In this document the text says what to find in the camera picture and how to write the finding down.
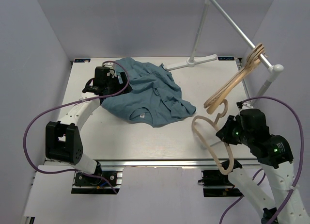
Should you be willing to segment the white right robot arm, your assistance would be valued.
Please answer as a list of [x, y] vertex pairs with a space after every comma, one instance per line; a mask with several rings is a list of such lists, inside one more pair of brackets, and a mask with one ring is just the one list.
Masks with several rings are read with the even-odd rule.
[[258, 213], [263, 224], [308, 224], [307, 214], [300, 192], [293, 185], [293, 154], [288, 141], [271, 134], [265, 114], [259, 109], [242, 110], [230, 115], [224, 127], [216, 133], [223, 142], [230, 145], [243, 144], [257, 159], [265, 184], [259, 185], [247, 171], [237, 164], [233, 169], [219, 171], [219, 180], [226, 185], [233, 184]]

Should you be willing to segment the blue t shirt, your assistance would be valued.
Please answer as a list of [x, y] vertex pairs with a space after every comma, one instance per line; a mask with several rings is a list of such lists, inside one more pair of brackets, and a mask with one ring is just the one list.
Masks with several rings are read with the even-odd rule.
[[128, 72], [132, 89], [102, 102], [101, 106], [116, 117], [131, 124], [146, 123], [157, 128], [182, 121], [196, 112], [195, 106], [182, 99], [181, 88], [162, 65], [122, 58], [113, 68], [118, 73]]

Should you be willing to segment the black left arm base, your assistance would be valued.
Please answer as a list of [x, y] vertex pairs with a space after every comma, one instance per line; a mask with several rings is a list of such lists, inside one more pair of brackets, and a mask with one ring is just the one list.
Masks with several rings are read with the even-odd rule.
[[121, 169], [102, 167], [96, 175], [104, 179], [75, 173], [71, 194], [116, 195], [119, 192], [123, 177]]

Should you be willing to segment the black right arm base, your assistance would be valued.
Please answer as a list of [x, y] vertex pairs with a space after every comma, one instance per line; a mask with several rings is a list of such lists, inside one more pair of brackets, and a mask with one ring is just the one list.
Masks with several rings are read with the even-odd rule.
[[219, 170], [203, 170], [198, 184], [202, 185], [204, 197], [240, 197], [243, 194], [233, 185], [228, 176]]

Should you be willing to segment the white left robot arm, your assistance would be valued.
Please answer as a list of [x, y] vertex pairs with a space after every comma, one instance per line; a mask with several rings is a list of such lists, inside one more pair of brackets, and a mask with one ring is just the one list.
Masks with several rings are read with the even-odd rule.
[[118, 63], [107, 61], [95, 68], [94, 77], [89, 79], [81, 92], [79, 102], [57, 122], [46, 125], [46, 157], [71, 165], [85, 173], [86, 179], [96, 185], [102, 180], [99, 162], [83, 152], [80, 131], [92, 113], [102, 102], [112, 96], [129, 93], [128, 72], [116, 71]]

